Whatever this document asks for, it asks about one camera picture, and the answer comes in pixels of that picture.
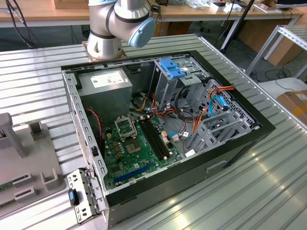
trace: white label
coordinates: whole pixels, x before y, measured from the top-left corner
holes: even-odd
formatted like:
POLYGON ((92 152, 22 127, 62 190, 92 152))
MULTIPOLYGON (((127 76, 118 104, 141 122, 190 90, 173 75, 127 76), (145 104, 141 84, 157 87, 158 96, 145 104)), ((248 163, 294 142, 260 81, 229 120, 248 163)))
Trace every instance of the white label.
POLYGON ((122 76, 118 72, 92 76, 91 81, 95 88, 124 82, 122 76))
POLYGON ((195 154, 195 151, 193 149, 191 149, 189 152, 187 152, 185 155, 186 157, 192 156, 195 154))
POLYGON ((297 96, 301 99, 301 100, 307 100, 307 96, 305 94, 297 94, 297 96))

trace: motherboard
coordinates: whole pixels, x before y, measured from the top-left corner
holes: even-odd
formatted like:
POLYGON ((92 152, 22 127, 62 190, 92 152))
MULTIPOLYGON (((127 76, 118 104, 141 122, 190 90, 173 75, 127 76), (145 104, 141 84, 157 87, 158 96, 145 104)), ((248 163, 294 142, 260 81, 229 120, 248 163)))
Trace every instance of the motherboard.
POLYGON ((105 128, 105 163, 108 170, 105 176, 107 189, 113 189, 122 184, 132 182, 159 168, 168 166, 182 159, 174 143, 163 136, 164 128, 157 117, 146 121, 133 120, 133 126, 127 122, 105 128), (122 135, 136 130, 136 135, 121 138, 122 135), (160 149, 165 149, 163 156, 160 149))

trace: blue expansion slot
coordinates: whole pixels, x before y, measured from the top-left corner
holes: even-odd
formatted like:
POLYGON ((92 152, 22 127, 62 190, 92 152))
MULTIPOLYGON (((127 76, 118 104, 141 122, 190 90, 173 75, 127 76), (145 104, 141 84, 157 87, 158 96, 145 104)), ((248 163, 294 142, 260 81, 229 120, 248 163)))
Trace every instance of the blue expansion slot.
POLYGON ((114 183, 119 182, 119 181, 126 180, 126 179, 128 179, 128 178, 131 178, 131 177, 137 175, 137 174, 143 173, 143 172, 145 172, 145 171, 149 168, 149 166, 151 166, 151 165, 152 165, 152 163, 149 163, 149 164, 147 164, 146 166, 144 166, 144 167, 142 167, 142 168, 139 168, 139 169, 134 170, 134 171, 132 171, 132 172, 130 172, 130 173, 127 173, 127 174, 122 175, 122 176, 120 176, 120 177, 118 177, 118 178, 115 178, 115 179, 114 179, 114 183))

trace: red wire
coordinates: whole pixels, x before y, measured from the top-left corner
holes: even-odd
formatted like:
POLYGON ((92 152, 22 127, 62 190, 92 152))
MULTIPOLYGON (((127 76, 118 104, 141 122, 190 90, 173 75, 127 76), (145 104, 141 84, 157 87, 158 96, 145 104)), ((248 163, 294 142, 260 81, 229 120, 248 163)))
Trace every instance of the red wire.
POLYGON ((101 124, 100 124, 100 118, 97 116, 97 114, 91 110, 91 109, 86 109, 87 111, 90 111, 92 114, 94 114, 94 116, 96 117, 98 124, 99 124, 99 134, 100 134, 100 144, 99 146, 101 147, 101 143, 102 143, 102 129, 101 129, 101 124))

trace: ram slot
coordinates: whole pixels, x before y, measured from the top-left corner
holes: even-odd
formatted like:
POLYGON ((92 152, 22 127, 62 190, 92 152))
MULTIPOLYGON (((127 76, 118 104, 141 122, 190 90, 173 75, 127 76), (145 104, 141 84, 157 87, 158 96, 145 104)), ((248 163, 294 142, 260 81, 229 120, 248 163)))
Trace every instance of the ram slot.
POLYGON ((161 161, 163 160, 164 157, 169 157, 170 154, 167 148, 165 147, 163 141, 157 134, 152 123, 149 120, 147 120, 147 121, 140 121, 139 124, 147 140, 149 141, 149 144, 153 148, 153 151, 155 152, 157 158, 161 161))

